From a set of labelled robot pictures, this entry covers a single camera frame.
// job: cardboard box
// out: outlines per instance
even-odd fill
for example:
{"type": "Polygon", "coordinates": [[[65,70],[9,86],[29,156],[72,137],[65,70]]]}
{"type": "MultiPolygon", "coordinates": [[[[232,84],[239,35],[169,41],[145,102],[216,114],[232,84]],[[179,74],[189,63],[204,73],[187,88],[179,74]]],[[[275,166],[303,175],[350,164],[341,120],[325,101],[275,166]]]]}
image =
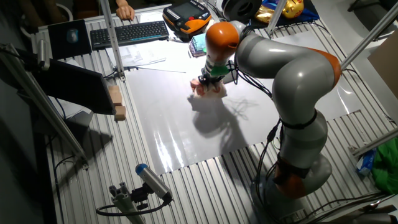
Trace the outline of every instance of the cardboard box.
{"type": "Polygon", "coordinates": [[[368,60],[398,98],[398,31],[389,36],[368,60]]]}

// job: white board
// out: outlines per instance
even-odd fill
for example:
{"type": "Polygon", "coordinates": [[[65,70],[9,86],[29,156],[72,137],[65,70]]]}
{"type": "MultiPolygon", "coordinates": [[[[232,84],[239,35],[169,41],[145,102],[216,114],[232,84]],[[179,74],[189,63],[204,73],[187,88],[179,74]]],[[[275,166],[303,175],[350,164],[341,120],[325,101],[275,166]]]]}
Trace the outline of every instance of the white board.
{"type": "MultiPolygon", "coordinates": [[[[319,41],[311,35],[292,40],[320,48],[316,45],[319,41]]],[[[190,100],[190,80],[199,75],[197,68],[188,73],[150,69],[126,72],[158,175],[265,141],[278,121],[268,96],[243,80],[238,85],[226,84],[228,95],[223,99],[190,100]]],[[[262,82],[272,89],[273,80],[262,82]]],[[[327,119],[360,108],[356,107],[359,100],[344,80],[330,95],[317,104],[327,119]]]]}

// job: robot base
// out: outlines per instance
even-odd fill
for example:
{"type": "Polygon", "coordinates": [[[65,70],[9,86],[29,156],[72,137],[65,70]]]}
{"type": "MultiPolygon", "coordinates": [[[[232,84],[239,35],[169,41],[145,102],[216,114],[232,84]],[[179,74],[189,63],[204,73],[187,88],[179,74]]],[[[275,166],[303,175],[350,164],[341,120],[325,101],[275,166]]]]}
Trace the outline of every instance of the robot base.
{"type": "Polygon", "coordinates": [[[273,214],[274,218],[277,220],[288,220],[293,222],[299,221],[302,217],[300,218],[298,216],[298,212],[303,211],[302,213],[305,213],[304,211],[309,211],[308,203],[304,198],[292,200],[276,192],[273,194],[275,197],[264,198],[264,192],[267,192],[267,190],[273,192],[276,189],[275,184],[272,181],[273,178],[274,174],[272,174],[268,180],[266,180],[264,175],[260,177],[259,189],[260,196],[264,201],[264,206],[261,204],[257,196],[254,183],[250,186],[253,203],[257,208],[260,208],[258,212],[263,212],[261,210],[264,209],[267,210],[268,214],[273,214]]]}

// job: black keyboard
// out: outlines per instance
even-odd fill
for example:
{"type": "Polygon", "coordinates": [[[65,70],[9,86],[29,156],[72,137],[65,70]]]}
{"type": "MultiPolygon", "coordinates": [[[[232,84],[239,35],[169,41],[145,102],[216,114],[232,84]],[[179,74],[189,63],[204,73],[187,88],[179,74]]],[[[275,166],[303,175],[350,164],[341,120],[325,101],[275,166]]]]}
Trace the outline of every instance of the black keyboard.
{"type": "MultiPolygon", "coordinates": [[[[169,36],[164,21],[145,22],[122,27],[115,27],[119,46],[139,44],[153,40],[166,39],[169,36]]],[[[92,30],[91,47],[93,50],[101,50],[111,47],[111,41],[107,29],[92,30]]]]}

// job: metal slatted table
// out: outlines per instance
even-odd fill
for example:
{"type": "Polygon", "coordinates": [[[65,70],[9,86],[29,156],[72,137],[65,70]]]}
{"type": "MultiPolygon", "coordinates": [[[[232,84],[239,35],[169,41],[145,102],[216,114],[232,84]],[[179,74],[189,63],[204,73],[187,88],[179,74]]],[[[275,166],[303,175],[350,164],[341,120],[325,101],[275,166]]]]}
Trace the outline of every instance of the metal slatted table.
{"type": "MultiPolygon", "coordinates": [[[[138,23],[142,13],[161,10],[162,7],[137,10],[132,23],[138,23]]],[[[131,23],[121,21],[115,15],[113,21],[116,26],[131,23]]],[[[316,23],[325,26],[322,20],[316,23]]],[[[86,27],[89,34],[91,30],[106,28],[103,17],[86,19],[86,27]]],[[[273,37],[305,31],[313,32],[329,53],[337,55],[340,62],[345,58],[345,53],[327,30],[316,25],[302,24],[279,29],[274,32],[273,37]]],[[[267,37],[264,30],[256,32],[267,37]]],[[[40,39],[50,41],[46,27],[41,27],[38,33],[32,35],[34,52],[40,39]]],[[[112,72],[105,50],[76,56],[74,59],[82,67],[100,72],[104,76],[112,72]]],[[[372,178],[358,177],[355,172],[356,161],[348,148],[362,147],[365,142],[377,139],[395,126],[384,117],[379,102],[359,75],[343,72],[342,78],[357,94],[363,109],[328,122],[328,140],[322,154],[330,160],[333,173],[322,188],[305,197],[309,206],[306,211],[297,214],[298,218],[303,218],[332,200],[358,197],[377,191],[372,178]]],[[[130,190],[140,187],[142,180],[135,174],[135,166],[140,163],[149,166],[153,164],[128,83],[121,82],[119,78],[110,81],[121,89],[123,103],[127,108],[127,119],[116,122],[113,116],[95,114],[82,145],[90,168],[82,169],[79,161],[66,162],[58,167],[56,173],[50,174],[58,223],[129,223],[124,217],[99,216],[95,209],[111,204],[111,195],[108,192],[110,185],[118,185],[124,181],[130,190]]],[[[250,196],[250,183],[256,174],[257,161],[263,147],[264,143],[260,142],[161,175],[161,179],[171,188],[175,201],[158,212],[144,215],[146,222],[271,223],[264,217],[264,212],[256,212],[257,208],[250,196]]],[[[49,166],[54,167],[63,158],[70,156],[71,150],[63,145],[61,139],[55,138],[47,148],[47,155],[49,166]]],[[[276,149],[270,147],[265,158],[265,169],[270,168],[276,158],[276,149]]],[[[160,203],[156,196],[149,197],[150,208],[157,207],[160,203]]]]}

